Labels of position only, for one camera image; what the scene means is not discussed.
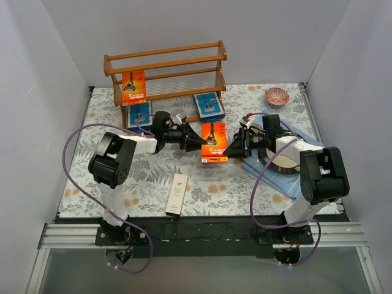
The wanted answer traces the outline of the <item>orange Gillette Fusion5 box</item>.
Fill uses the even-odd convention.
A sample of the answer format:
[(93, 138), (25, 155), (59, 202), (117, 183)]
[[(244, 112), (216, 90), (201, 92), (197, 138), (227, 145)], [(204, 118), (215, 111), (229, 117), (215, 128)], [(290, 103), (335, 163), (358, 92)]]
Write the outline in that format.
[(206, 142), (201, 148), (201, 159), (204, 164), (227, 162), (223, 155), (227, 149), (226, 126), (223, 122), (202, 124), (202, 139)]

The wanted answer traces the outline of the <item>blue Harry's razor box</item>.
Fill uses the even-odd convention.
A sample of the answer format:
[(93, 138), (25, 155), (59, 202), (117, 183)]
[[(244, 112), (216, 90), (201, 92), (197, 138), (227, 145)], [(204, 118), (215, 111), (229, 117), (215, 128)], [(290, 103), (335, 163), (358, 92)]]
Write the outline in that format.
[(202, 123), (213, 123), (225, 117), (221, 100), (216, 92), (195, 94), (194, 101)]
[(153, 108), (150, 101), (127, 107), (127, 129), (134, 132), (149, 130), (153, 124)]

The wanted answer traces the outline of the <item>orange razor pack with pictures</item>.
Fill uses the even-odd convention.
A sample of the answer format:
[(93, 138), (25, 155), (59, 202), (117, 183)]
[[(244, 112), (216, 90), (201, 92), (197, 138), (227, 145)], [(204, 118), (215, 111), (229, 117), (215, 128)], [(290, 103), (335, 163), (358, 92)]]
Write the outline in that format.
[(121, 83), (122, 106), (142, 104), (146, 102), (145, 72), (143, 70), (122, 74)]

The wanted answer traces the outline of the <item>tall beige slim box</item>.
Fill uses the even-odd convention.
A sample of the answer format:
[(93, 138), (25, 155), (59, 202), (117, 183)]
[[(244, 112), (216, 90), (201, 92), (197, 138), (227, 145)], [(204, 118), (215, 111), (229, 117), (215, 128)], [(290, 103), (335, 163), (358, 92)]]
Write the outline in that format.
[(187, 175), (175, 173), (165, 209), (167, 216), (179, 217), (181, 215), (187, 181)]

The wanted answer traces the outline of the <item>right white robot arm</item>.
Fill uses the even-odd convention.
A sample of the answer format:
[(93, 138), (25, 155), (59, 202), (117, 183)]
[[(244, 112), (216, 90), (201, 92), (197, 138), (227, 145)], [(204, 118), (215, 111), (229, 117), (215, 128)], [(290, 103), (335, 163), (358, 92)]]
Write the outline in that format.
[(301, 193), (291, 207), (281, 213), (277, 225), (263, 225), (251, 215), (257, 227), (276, 231), (277, 237), (288, 244), (307, 230), (322, 208), (349, 194), (344, 162), (337, 147), (306, 142), (277, 114), (262, 114), (262, 131), (252, 133), (252, 115), (248, 113), (242, 117), (239, 131), (223, 154), (229, 158), (246, 159), (253, 150), (268, 149), (275, 156), (283, 155), (299, 165)]

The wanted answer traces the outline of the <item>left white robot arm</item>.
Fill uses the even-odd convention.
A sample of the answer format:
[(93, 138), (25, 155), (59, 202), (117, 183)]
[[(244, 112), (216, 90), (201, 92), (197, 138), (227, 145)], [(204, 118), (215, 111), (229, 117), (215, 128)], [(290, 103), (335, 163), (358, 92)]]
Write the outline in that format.
[(120, 136), (106, 132), (99, 142), (88, 171), (99, 186), (105, 206), (99, 224), (105, 236), (115, 244), (123, 245), (130, 239), (130, 230), (124, 224), (128, 212), (123, 184), (130, 173), (134, 156), (156, 154), (167, 143), (176, 143), (181, 150), (191, 152), (201, 149), (206, 141), (191, 128), (185, 116), (180, 116), (179, 123), (175, 123), (168, 112), (157, 111), (148, 135)]

